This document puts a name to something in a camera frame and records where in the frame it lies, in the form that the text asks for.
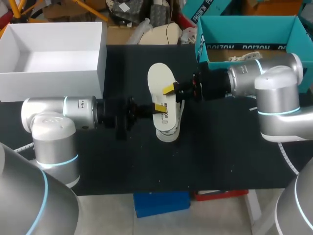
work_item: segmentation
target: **white shoe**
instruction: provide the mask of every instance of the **white shoe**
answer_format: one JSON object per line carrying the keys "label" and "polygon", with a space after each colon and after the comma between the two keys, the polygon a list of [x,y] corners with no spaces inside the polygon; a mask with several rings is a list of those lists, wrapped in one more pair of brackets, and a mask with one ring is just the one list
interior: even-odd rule
{"label": "white shoe", "polygon": [[176,103],[177,121],[173,129],[169,131],[156,130],[156,136],[158,137],[160,141],[173,142],[178,138],[179,131],[180,131],[180,120],[181,120],[182,112],[184,111],[184,106],[185,106],[185,100],[183,100],[181,103]]}
{"label": "white shoe", "polygon": [[172,142],[179,136],[180,120],[185,102],[176,103],[176,95],[163,95],[163,89],[176,82],[172,71],[162,63],[154,64],[148,71],[148,86],[152,102],[167,107],[166,114],[154,114],[156,136],[163,142]]}

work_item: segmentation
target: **table leg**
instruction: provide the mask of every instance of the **table leg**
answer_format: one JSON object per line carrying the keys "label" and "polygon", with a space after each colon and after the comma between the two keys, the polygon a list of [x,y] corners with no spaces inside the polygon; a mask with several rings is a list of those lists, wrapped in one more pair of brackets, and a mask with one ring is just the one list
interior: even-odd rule
{"label": "table leg", "polygon": [[251,231],[253,235],[266,235],[270,228],[275,224],[275,208],[277,200],[283,189],[277,192],[271,202],[261,213],[260,204],[255,190],[249,190],[246,195],[246,205],[251,221]]}

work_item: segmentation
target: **black tabletop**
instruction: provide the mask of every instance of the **black tabletop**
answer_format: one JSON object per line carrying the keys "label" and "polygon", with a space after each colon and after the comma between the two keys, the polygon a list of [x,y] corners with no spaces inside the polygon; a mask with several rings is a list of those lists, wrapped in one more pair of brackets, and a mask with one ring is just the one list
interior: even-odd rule
{"label": "black tabletop", "polygon": [[[105,97],[132,95],[138,104],[151,101],[149,67],[167,64],[176,80],[186,81],[197,69],[193,46],[108,46]],[[300,96],[301,105],[312,103]],[[0,104],[0,142],[15,149],[32,142],[24,131],[21,102]],[[179,139],[157,139],[153,122],[141,120],[116,141],[113,130],[78,131],[81,179],[78,195],[137,191],[231,190],[284,188],[295,177],[276,143],[262,139],[252,98],[188,101]],[[301,170],[313,156],[313,142],[283,144]],[[32,150],[22,155],[34,157]]]}

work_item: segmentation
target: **paper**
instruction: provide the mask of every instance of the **paper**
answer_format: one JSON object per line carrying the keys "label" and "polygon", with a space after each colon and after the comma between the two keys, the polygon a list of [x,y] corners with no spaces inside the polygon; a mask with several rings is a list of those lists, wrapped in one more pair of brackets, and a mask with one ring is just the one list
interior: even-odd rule
{"label": "paper", "polygon": [[130,8],[126,3],[122,3],[119,5],[119,8],[122,9],[122,11],[127,12]]}

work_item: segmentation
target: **floor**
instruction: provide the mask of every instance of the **floor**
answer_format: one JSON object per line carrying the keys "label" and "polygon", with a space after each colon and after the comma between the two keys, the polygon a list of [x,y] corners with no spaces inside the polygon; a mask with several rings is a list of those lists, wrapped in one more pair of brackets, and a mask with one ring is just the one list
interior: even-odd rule
{"label": "floor", "polygon": [[[278,189],[257,190],[261,209]],[[250,235],[243,197],[191,202],[188,210],[138,219],[133,195],[80,196],[83,235]],[[277,235],[273,227],[268,235]]]}

